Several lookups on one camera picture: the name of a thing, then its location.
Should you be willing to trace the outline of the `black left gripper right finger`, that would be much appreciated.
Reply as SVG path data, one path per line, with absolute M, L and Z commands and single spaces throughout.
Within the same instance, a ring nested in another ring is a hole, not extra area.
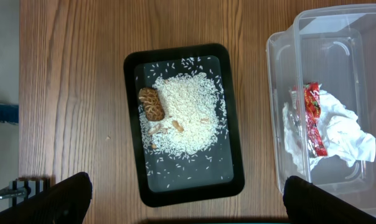
M 284 185 L 283 203 L 291 223 L 376 224 L 376 218 L 292 175 Z

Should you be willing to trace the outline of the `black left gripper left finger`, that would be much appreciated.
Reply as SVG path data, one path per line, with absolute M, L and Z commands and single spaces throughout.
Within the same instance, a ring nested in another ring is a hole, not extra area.
M 92 200 L 92 183 L 79 172 L 15 207 L 0 212 L 0 223 L 82 224 Z

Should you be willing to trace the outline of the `white napkin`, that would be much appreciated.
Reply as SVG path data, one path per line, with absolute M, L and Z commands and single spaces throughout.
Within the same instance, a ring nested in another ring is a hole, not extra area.
M 325 90 L 319 90 L 319 100 L 317 128 L 327 156 L 338 156 L 348 167 L 356 161 L 374 162 L 376 138 L 361 130 L 358 116 Z
M 301 122 L 296 110 L 289 103 L 284 103 L 282 109 L 284 123 L 284 149 L 291 154 L 297 172 L 305 174 L 303 147 L 301 142 Z

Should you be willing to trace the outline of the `small red object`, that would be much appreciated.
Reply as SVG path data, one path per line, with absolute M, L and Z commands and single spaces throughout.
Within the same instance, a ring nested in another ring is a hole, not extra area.
M 304 107 L 306 122 L 306 148 L 309 151 L 310 158 L 327 156 L 327 149 L 323 145 L 321 135 L 317 128 L 319 118 L 321 116 L 321 103 L 319 96 L 319 84 L 317 82 L 307 83 L 303 86 L 304 91 Z M 289 122 L 293 130 L 293 136 L 299 148 L 301 144 L 301 113 L 299 110 L 300 100 L 298 98 L 298 87 L 294 86 L 290 90 L 293 108 L 289 111 Z

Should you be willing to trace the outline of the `white rice pile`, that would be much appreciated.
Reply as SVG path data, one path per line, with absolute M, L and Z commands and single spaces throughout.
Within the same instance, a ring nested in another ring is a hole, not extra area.
M 136 88 L 157 90 L 165 117 L 138 106 L 145 169 L 153 192 L 228 182 L 233 164 L 220 60 L 213 56 L 145 63 Z

